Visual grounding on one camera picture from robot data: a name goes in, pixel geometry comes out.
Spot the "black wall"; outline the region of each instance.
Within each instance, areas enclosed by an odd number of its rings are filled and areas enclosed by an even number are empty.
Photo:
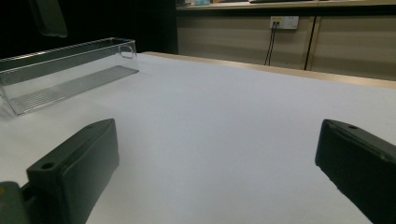
[[[107,37],[136,40],[136,50],[177,53],[175,0],[59,0],[65,38],[44,36],[28,0],[1,0],[0,59]]]

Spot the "clear plastic tray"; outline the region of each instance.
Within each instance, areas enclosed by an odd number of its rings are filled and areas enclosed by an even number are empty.
[[[137,72],[134,40],[108,38],[0,60],[0,94],[23,115]]]

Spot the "wall outlet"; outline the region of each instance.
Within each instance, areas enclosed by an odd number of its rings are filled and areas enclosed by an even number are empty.
[[[298,26],[298,17],[284,17],[283,29],[296,30]]]
[[[283,28],[283,17],[271,17],[270,28],[276,27],[276,29]]]
[[[271,17],[270,28],[276,27],[276,29],[287,29],[295,30],[298,26],[299,17]]]

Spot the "black cable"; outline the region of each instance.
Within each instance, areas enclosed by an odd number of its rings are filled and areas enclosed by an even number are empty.
[[[270,58],[268,59],[268,65],[271,65],[271,56],[272,56],[272,49],[274,48],[276,26],[277,26],[277,24],[275,25],[274,34],[273,34],[273,36],[272,36],[272,42],[273,42],[273,43],[272,43],[272,45],[271,45]]]
[[[270,38],[270,45],[268,46],[268,50],[267,50],[267,56],[265,57],[265,63],[264,65],[267,65],[267,60],[268,60],[268,56],[269,56],[269,60],[270,62],[268,63],[268,65],[270,65],[271,63],[271,54],[272,54],[272,48],[274,46],[274,37],[275,37],[275,30],[277,27],[277,23],[273,23],[273,26],[271,28],[271,38]]]
[[[264,65],[266,65],[266,64],[267,64],[268,56],[269,56],[269,53],[270,53],[270,48],[271,48],[271,45],[272,45],[273,33],[274,33],[274,25],[273,25],[273,26],[272,26],[272,28],[271,28],[271,39],[270,39],[270,45],[268,46],[268,50],[267,50],[267,56],[265,57],[265,63],[264,63]]]

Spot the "white table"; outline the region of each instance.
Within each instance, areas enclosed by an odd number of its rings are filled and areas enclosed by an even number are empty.
[[[395,145],[396,89],[138,59],[140,73],[32,114],[0,106],[0,180],[22,186],[33,162],[114,118],[120,167],[88,223],[370,223],[315,165],[318,135],[336,119]]]

